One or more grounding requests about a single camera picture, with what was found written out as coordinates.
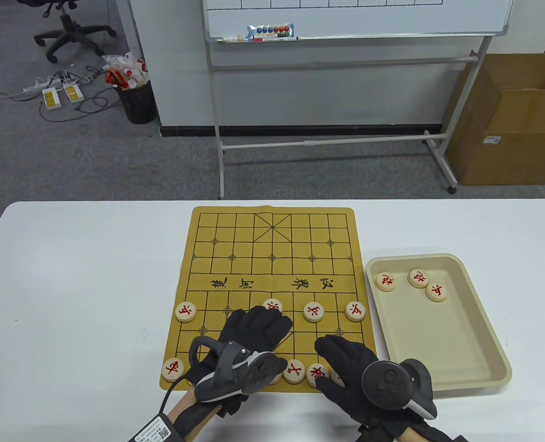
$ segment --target white wall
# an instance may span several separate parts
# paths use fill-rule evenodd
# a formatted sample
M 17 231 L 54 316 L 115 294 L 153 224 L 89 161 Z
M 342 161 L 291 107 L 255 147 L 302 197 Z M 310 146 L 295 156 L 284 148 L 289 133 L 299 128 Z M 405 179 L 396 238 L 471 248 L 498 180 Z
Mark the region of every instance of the white wall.
M 163 126 L 212 126 L 201 0 L 130 0 Z M 466 55 L 478 38 L 215 45 L 215 64 Z M 544 52 L 545 0 L 515 0 L 490 52 Z M 222 124 L 439 123 L 457 67 L 216 74 Z

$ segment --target xiangqi board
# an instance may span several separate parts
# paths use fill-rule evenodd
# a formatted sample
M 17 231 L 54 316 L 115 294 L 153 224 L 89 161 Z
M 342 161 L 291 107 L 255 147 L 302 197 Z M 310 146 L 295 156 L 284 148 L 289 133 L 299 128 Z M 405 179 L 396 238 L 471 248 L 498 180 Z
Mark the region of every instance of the xiangqi board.
M 192 303 L 197 314 L 183 323 L 173 312 L 164 360 L 178 358 L 189 367 L 188 350 L 195 337 L 217 339 L 234 310 L 249 310 L 271 298 L 280 301 L 283 314 L 293 320 L 293 329 L 276 348 L 279 356 L 305 367 L 321 363 L 329 368 L 314 350 L 315 339 L 327 334 L 375 350 L 370 315 L 354 322 L 345 314 L 353 301 L 369 311 L 352 209 L 194 209 L 174 305 Z M 311 302 L 323 307 L 319 322 L 304 317 L 304 307 Z M 170 384 L 161 378 L 160 386 L 166 390 Z M 266 391 L 316 389 L 306 381 L 291 385 L 281 379 Z

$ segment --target white label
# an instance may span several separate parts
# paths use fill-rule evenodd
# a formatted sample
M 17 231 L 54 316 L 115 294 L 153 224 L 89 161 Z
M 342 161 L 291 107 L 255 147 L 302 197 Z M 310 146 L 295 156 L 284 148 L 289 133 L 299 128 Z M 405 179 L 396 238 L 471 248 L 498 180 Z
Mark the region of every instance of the white label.
M 135 436 L 135 442 L 164 442 L 171 434 L 170 429 L 158 416 L 141 433 Z
M 499 145 L 500 141 L 502 141 L 502 137 L 485 137 L 483 143 L 485 145 Z

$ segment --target whiteboard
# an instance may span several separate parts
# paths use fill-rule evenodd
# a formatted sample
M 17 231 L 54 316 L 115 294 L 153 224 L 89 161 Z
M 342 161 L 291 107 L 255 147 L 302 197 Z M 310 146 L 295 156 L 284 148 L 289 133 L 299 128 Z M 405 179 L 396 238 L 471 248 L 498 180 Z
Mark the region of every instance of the whiteboard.
M 295 24 L 299 38 L 504 35 L 514 0 L 203 0 L 209 36 Z

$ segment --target gloved hand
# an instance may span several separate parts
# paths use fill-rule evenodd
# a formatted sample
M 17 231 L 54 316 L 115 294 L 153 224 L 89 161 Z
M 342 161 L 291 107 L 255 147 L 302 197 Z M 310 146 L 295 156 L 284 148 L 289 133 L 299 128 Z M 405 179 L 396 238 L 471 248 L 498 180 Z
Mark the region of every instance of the gloved hand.
M 375 439 L 381 436 L 384 440 L 398 438 L 408 427 L 423 422 L 411 410 L 386 411 L 369 402 L 363 392 L 363 373 L 378 358 L 362 343 L 328 335 L 315 341 L 315 351 L 327 360 L 344 382 L 344 387 L 340 387 L 329 378 L 320 377 L 316 381 L 317 389 L 365 429 L 379 431 L 378 435 L 375 433 Z
M 236 310 L 230 315 L 218 341 L 227 343 L 234 341 L 250 351 L 273 351 L 283 337 L 287 336 L 293 322 L 283 316 L 278 310 L 267 310 L 262 306 L 254 307 L 250 311 Z M 287 361 L 279 367 L 279 373 L 287 368 Z M 198 366 L 193 366 L 186 373 L 186 379 L 196 385 L 201 379 L 215 371 L 217 367 L 217 355 L 210 351 Z M 235 414 L 242 402 L 248 396 L 237 395 L 222 400 L 221 405 L 224 412 Z

